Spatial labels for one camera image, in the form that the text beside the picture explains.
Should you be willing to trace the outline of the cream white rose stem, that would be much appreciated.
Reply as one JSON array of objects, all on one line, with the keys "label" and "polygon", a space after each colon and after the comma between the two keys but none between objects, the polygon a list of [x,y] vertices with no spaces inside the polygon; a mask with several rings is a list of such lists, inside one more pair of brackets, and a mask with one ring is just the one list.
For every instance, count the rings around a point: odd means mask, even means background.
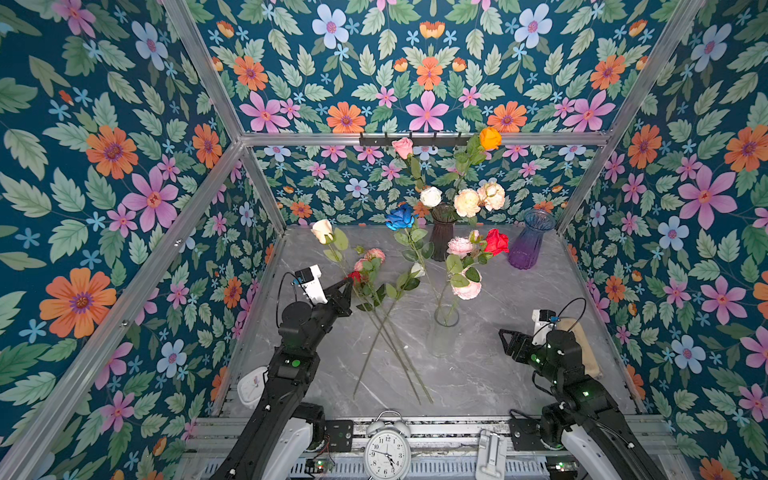
[{"label": "cream white rose stem", "polygon": [[358,260],[352,264],[346,258],[346,252],[350,249],[346,234],[340,229],[335,229],[328,219],[315,222],[311,232],[324,247],[322,253],[325,257],[339,267],[348,279],[354,282],[354,294],[358,300],[363,302],[364,293],[362,287],[364,284],[363,277],[365,276],[363,264],[366,261],[366,251],[362,247],[358,247],[355,250]]}]

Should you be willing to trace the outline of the clear glass cup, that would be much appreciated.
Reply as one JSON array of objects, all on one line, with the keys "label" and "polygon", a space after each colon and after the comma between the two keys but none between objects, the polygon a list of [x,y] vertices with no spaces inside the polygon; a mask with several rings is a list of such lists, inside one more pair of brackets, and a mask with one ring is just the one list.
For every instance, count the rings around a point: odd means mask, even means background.
[{"label": "clear glass cup", "polygon": [[436,309],[429,335],[432,355],[445,357],[454,351],[460,331],[459,323],[460,314],[455,302]]}]

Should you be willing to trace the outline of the pink double carnation stem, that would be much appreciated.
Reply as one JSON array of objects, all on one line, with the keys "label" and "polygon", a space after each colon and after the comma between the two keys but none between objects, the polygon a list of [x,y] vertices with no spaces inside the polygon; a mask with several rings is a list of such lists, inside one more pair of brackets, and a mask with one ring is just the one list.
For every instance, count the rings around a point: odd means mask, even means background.
[{"label": "pink double carnation stem", "polygon": [[453,313],[459,300],[472,300],[479,295],[482,279],[477,264],[483,258],[485,245],[484,237],[478,230],[471,230],[468,235],[454,237],[448,242],[446,282],[438,297],[436,310],[440,325],[454,323]]}]

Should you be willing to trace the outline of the red rose stem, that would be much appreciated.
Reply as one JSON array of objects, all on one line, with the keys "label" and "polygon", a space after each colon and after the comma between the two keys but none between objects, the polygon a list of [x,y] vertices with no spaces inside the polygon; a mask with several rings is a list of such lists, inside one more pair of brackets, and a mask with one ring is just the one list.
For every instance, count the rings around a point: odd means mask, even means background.
[{"label": "red rose stem", "polygon": [[486,245],[483,247],[483,258],[478,262],[477,268],[480,273],[480,268],[487,265],[488,262],[502,253],[509,252],[509,239],[508,236],[502,234],[498,229],[491,229],[486,234],[482,234]]}]

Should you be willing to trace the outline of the dark pink ribbed glass vase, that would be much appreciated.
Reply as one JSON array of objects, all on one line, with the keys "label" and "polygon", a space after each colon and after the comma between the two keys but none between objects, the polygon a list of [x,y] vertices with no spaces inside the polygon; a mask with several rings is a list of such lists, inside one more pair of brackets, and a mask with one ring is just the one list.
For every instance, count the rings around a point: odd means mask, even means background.
[{"label": "dark pink ribbed glass vase", "polygon": [[448,244],[453,238],[456,223],[455,210],[451,205],[441,203],[431,211],[433,230],[430,237],[434,250],[431,258],[444,262],[448,257]]}]

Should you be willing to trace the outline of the cream double-bloom flower stem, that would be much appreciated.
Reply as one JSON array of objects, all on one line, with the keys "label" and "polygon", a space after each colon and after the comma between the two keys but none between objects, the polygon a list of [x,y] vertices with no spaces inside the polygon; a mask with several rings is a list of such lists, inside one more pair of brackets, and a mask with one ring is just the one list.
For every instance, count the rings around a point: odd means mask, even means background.
[{"label": "cream double-bloom flower stem", "polygon": [[454,197],[453,208],[459,218],[466,219],[471,225],[477,223],[479,213],[500,210],[506,201],[506,191],[495,182],[488,182],[478,189],[465,188]]}]

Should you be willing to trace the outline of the pink rose stem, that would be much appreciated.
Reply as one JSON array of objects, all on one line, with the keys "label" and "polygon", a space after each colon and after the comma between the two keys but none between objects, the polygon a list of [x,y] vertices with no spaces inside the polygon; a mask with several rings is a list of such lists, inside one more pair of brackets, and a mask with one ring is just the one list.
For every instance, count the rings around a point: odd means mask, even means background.
[{"label": "pink rose stem", "polygon": [[413,180],[415,191],[419,194],[420,201],[426,205],[423,200],[423,192],[427,189],[427,184],[422,172],[421,162],[413,153],[414,144],[412,139],[410,137],[400,138],[392,143],[392,147],[396,155],[406,164],[408,173]]}]

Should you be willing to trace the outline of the yellow rose stem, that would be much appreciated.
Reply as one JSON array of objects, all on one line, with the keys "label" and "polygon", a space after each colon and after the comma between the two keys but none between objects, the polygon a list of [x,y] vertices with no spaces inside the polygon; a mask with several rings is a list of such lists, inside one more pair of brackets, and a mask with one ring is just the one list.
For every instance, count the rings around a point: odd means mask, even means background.
[{"label": "yellow rose stem", "polygon": [[486,127],[480,133],[473,135],[464,146],[454,149],[455,175],[453,182],[454,198],[468,185],[467,175],[473,167],[482,165],[488,155],[497,150],[502,143],[501,133],[493,127]]}]

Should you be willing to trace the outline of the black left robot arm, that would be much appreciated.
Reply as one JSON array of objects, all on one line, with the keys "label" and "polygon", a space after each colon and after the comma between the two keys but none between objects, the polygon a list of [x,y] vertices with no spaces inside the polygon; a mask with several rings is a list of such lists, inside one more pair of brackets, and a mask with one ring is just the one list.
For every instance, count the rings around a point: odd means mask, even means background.
[{"label": "black left robot arm", "polygon": [[311,385],[320,359],[317,348],[339,317],[352,314],[353,280],[323,290],[324,304],[293,302],[281,314],[276,347],[264,391],[234,447],[212,475],[214,479],[262,479],[280,434]]}]

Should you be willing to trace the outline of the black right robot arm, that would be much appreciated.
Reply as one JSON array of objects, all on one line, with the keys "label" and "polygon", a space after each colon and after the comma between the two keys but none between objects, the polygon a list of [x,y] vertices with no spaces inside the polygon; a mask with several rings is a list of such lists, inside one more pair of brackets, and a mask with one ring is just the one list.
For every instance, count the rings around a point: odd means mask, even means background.
[{"label": "black right robot arm", "polygon": [[608,390],[586,372],[575,334],[552,330],[543,344],[519,331],[501,329],[504,353],[550,382],[554,402],[538,421],[541,442],[561,446],[590,479],[663,479]]}]

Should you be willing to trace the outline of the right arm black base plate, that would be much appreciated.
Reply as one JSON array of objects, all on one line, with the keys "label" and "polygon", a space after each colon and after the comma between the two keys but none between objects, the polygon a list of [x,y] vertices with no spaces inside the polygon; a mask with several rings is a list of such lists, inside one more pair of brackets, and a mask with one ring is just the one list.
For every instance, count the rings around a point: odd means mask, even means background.
[{"label": "right arm black base plate", "polygon": [[563,446],[542,439],[537,420],[512,417],[508,421],[512,446],[516,451],[560,451]]}]

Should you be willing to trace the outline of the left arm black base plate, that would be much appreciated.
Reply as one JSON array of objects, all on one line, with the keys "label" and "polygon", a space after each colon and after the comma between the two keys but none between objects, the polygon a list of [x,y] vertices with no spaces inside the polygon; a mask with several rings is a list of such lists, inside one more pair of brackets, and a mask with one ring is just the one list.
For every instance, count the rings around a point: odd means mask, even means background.
[{"label": "left arm black base plate", "polygon": [[327,420],[325,422],[326,445],[330,452],[347,453],[352,451],[354,440],[353,420]]}]

